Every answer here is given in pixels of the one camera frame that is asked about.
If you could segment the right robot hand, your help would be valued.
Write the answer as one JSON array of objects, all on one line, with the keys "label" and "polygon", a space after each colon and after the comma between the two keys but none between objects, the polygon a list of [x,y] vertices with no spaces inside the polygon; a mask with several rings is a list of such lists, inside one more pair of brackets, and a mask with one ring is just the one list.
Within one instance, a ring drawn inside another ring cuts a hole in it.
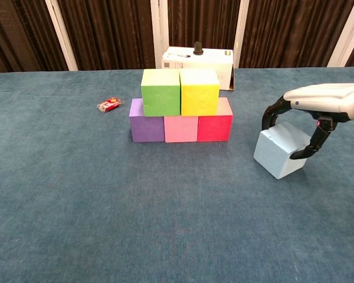
[{"label": "right robot hand", "polygon": [[306,159],[317,153],[338,123],[354,120],[354,83],[324,83],[300,87],[284,93],[263,114],[261,129],[276,125],[277,117],[291,109],[305,111],[317,121],[310,143],[290,156]]}]

